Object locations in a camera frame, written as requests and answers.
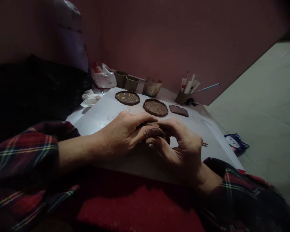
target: blue paintbrush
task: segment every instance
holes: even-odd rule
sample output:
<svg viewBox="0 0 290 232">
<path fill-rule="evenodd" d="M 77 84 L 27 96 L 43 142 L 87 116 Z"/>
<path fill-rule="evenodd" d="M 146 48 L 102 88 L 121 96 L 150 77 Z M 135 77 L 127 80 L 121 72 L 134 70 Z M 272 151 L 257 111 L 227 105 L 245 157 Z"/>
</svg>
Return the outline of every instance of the blue paintbrush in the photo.
<svg viewBox="0 0 290 232">
<path fill-rule="evenodd" d="M 209 87 L 206 87 L 206 88 L 204 88 L 204 89 L 198 90 L 198 91 L 196 91 L 196 92 L 201 92 L 201 91 L 203 91 L 203 90 L 209 89 L 209 88 L 214 87 L 214 86 L 217 86 L 217 85 L 220 85 L 220 83 L 217 83 L 217 84 L 211 85 L 211 86 L 209 86 Z"/>
</svg>

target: clay with yellow dots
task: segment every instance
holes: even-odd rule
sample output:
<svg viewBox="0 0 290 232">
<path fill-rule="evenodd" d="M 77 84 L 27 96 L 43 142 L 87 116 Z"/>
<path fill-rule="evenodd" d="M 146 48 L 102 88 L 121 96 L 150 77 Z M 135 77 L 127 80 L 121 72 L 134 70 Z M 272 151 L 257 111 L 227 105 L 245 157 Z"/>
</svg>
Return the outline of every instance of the clay with yellow dots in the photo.
<svg viewBox="0 0 290 232">
<path fill-rule="evenodd" d="M 140 97 L 131 91 L 120 91 L 115 94 L 115 98 L 124 105 L 136 105 L 140 103 Z"/>
</svg>

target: plaid shirt sleeve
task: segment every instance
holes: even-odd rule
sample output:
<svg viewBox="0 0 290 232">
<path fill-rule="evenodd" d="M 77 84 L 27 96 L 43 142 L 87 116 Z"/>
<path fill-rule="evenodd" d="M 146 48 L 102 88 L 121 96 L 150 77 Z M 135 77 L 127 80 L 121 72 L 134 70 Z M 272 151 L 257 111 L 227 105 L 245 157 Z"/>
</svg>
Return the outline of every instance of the plaid shirt sleeve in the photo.
<svg viewBox="0 0 290 232">
<path fill-rule="evenodd" d="M 290 231 L 290 207 L 272 185 L 218 159 L 204 163 L 223 178 L 199 203 L 207 231 Z"/>
<path fill-rule="evenodd" d="M 58 141 L 77 137 L 69 122 L 43 122 L 0 144 L 0 231 L 25 231 L 68 198 L 78 185 L 48 193 Z"/>
</svg>

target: small doll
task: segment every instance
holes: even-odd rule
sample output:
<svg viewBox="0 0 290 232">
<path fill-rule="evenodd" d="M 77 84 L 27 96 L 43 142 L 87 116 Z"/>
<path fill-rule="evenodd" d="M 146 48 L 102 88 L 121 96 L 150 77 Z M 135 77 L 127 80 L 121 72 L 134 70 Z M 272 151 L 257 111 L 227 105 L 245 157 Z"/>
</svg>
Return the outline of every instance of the small doll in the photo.
<svg viewBox="0 0 290 232">
<path fill-rule="evenodd" d="M 242 141 L 239 134 L 228 134 L 225 135 L 225 138 L 236 155 L 244 153 L 249 148 L 249 145 Z"/>
</svg>

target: white tissue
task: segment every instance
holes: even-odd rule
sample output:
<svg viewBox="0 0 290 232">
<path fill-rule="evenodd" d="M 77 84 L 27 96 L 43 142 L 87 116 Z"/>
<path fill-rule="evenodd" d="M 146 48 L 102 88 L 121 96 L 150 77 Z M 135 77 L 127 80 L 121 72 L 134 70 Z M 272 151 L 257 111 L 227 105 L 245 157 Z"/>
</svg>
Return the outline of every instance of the white tissue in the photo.
<svg viewBox="0 0 290 232">
<path fill-rule="evenodd" d="M 92 107 L 98 100 L 101 99 L 100 95 L 94 94 L 93 90 L 87 90 L 83 94 L 83 102 L 81 103 L 82 107 Z"/>
</svg>

